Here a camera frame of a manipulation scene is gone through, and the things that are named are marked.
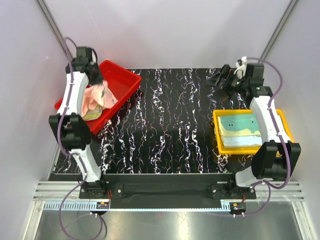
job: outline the marble pattern tabletop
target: marble pattern tabletop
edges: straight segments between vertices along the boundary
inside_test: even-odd
[[[138,91],[92,138],[105,174],[226,173],[250,166],[252,155],[222,155],[213,125],[215,109],[245,109],[239,95],[225,100],[203,84],[214,68],[132,69]],[[61,153],[55,174],[78,174]]]

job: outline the yellow plastic bin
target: yellow plastic bin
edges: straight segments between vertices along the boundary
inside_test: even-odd
[[[289,130],[289,127],[287,125],[285,116],[283,114],[283,112],[280,109],[276,110],[276,113],[280,116],[281,120],[282,120],[282,124],[284,127],[284,131],[286,132],[286,134],[288,134],[288,136],[290,137],[290,139],[293,142],[293,138],[291,135],[291,132]],[[250,109],[239,109],[239,110],[223,110],[223,109],[218,109],[218,110],[214,110],[213,111],[213,123],[214,123],[214,127],[215,127],[215,134],[216,134],[216,141],[217,141],[217,145],[218,145],[218,151],[220,154],[235,154],[235,155],[243,155],[243,154],[256,154],[256,152],[259,150],[259,146],[247,146],[247,147],[225,147],[222,139],[221,139],[221,135],[219,132],[219,125],[218,125],[218,117],[221,116],[226,116],[226,115],[234,115],[234,114],[252,114],[252,111]]]

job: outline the reflective gray floor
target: reflective gray floor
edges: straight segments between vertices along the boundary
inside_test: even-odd
[[[248,203],[248,211],[259,209]],[[85,212],[64,211],[68,225]],[[260,214],[233,218],[227,213],[206,212],[107,212],[103,215],[107,235],[100,240],[302,240],[292,206],[272,202]],[[92,216],[79,219],[67,228],[78,239],[90,239],[100,229]],[[67,240],[60,231],[57,211],[44,211],[36,240]]]

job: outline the wall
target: wall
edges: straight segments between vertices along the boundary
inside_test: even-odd
[[[290,0],[46,0],[62,35],[125,68],[259,57]]]
[[[63,95],[65,56],[34,0],[0,3],[0,238],[22,239],[56,140],[48,124]]]
[[[267,60],[284,77],[283,89],[275,99],[284,111],[294,140],[301,145],[301,155],[293,172],[300,182],[313,225],[320,237],[320,1],[300,1],[279,36]],[[277,89],[279,78],[266,71],[266,84]]]

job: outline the red tray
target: red tray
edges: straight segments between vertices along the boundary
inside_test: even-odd
[[[108,88],[116,99],[118,99],[118,102],[112,108],[103,110],[98,119],[86,121],[86,124],[93,134],[97,134],[100,129],[103,128],[109,119],[137,91],[141,82],[141,77],[139,75],[108,60],[101,63],[99,68],[102,76],[108,82]],[[58,110],[61,103],[62,99],[54,105],[55,109]]]

